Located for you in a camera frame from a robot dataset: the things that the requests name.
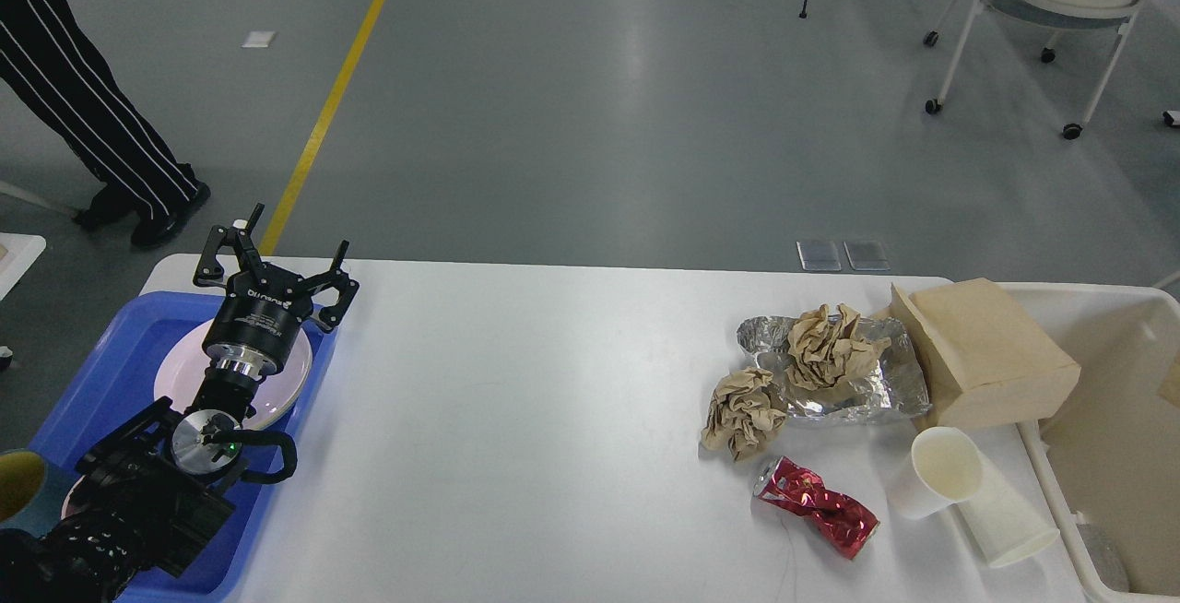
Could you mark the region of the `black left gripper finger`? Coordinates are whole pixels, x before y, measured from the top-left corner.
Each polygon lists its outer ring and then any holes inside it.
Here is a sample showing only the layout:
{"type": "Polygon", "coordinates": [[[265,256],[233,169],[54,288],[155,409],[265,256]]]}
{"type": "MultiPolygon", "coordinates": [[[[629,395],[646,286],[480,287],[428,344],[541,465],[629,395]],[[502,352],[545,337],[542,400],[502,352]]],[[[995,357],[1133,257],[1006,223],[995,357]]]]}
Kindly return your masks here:
{"type": "Polygon", "coordinates": [[[300,277],[291,286],[291,314],[300,323],[312,322],[329,334],[343,322],[360,284],[343,268],[350,242],[342,240],[327,270],[300,277]]]}
{"type": "Polygon", "coordinates": [[[248,295],[249,290],[257,295],[275,295],[277,283],[271,274],[271,267],[263,262],[257,247],[254,245],[253,232],[258,219],[266,211],[266,204],[254,205],[253,214],[245,221],[232,221],[229,227],[214,227],[206,244],[195,266],[194,282],[198,288],[218,288],[227,295],[248,295]],[[240,271],[228,274],[225,266],[219,263],[219,254],[232,253],[240,271]]]}

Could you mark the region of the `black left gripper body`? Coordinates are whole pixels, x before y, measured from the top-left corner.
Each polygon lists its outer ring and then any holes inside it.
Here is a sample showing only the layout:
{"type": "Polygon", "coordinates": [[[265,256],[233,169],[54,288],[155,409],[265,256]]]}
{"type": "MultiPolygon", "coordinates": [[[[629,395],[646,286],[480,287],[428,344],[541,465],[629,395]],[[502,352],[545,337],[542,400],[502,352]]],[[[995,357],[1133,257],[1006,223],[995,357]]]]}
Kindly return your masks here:
{"type": "Polygon", "coordinates": [[[301,325],[312,312],[308,295],[288,295],[278,282],[258,286],[253,276],[232,276],[202,348],[214,361],[229,350],[256,352],[266,360],[262,374],[274,375],[283,372],[301,325]]]}

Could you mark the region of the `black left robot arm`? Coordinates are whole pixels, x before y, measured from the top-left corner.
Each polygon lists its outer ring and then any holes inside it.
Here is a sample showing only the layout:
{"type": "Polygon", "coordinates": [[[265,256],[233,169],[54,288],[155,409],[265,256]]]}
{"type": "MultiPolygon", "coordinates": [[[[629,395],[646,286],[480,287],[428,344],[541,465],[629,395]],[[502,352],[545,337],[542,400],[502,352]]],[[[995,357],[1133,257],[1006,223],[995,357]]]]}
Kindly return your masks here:
{"type": "Polygon", "coordinates": [[[136,573],[181,576],[232,514],[235,484],[274,485],[299,468],[291,435],[248,430],[257,389],[282,372],[306,322],[336,329],[358,295],[343,270],[348,242],[310,277],[262,258],[263,207],[214,228],[194,284],[225,299],[201,348],[206,368],[182,411],[168,396],[77,460],[76,511],[47,530],[4,530],[5,602],[111,602],[136,573]]]}

